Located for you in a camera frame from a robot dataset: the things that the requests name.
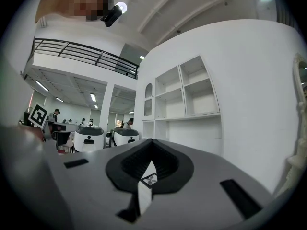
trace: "black slot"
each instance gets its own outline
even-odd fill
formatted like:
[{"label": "black slot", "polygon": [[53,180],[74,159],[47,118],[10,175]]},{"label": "black slot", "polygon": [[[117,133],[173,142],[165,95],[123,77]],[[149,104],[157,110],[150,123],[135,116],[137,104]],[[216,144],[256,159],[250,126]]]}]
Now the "black slot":
[{"label": "black slot", "polygon": [[86,159],[79,159],[79,160],[75,160],[75,161],[71,161],[71,162],[65,162],[64,165],[67,169],[69,168],[73,168],[73,167],[77,167],[80,165],[83,165],[85,163],[88,163],[88,160]]},{"label": "black slot", "polygon": [[234,180],[226,180],[220,184],[245,219],[261,211],[259,204]]},{"label": "black slot", "polygon": [[84,140],[84,144],[94,144],[94,140]]}]

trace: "white robot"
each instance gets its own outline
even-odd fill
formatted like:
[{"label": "white robot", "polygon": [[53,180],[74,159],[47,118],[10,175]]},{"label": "white robot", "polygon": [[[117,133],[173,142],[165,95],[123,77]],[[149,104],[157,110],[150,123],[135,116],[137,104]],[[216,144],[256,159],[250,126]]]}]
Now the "white robot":
[{"label": "white robot", "polygon": [[87,152],[103,149],[103,129],[94,126],[80,126],[79,129],[75,132],[73,146],[76,152]]},{"label": "white robot", "polygon": [[115,128],[111,132],[110,147],[121,146],[139,140],[139,133],[134,129]]}]

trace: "light fixture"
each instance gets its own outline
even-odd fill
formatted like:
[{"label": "light fixture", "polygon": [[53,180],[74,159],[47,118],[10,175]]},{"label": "light fixture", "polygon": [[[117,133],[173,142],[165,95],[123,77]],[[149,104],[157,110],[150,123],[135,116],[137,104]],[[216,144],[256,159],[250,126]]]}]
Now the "light fixture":
[{"label": "light fixture", "polygon": [[56,97],[56,99],[58,100],[58,101],[60,101],[60,102],[63,102],[60,98],[58,98],[58,97]]},{"label": "light fixture", "polygon": [[42,85],[39,81],[36,81],[37,84],[42,87],[44,90],[49,91],[44,85]]},{"label": "light fixture", "polygon": [[127,5],[124,2],[118,2],[115,5],[119,6],[123,13],[127,11]]},{"label": "light fixture", "polygon": [[95,97],[95,95],[92,94],[92,93],[91,93],[91,98],[92,98],[93,102],[96,102],[96,97]]}]

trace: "ceiling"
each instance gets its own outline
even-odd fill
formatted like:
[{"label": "ceiling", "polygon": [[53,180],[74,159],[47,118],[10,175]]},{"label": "ceiling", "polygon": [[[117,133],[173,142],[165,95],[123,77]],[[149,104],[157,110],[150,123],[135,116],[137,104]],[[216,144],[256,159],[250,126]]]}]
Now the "ceiling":
[{"label": "ceiling", "polygon": [[[42,89],[36,81],[43,84],[49,92]],[[96,81],[82,79],[64,72],[53,72],[44,69],[31,68],[28,72],[26,82],[35,90],[49,98],[58,97],[65,103],[89,107],[95,109],[98,105],[101,110],[102,102],[106,92],[106,84]],[[96,102],[93,102],[90,94],[94,93]],[[128,113],[134,110],[135,91],[114,88],[110,112]]]},{"label": "ceiling", "polygon": [[[258,18],[256,0],[114,0],[114,3],[119,1],[125,2],[128,10],[112,27],[102,27],[100,21],[87,25],[123,38],[143,38],[151,45],[147,50],[199,26]],[[46,20],[53,24],[66,19],[50,15]]]}]

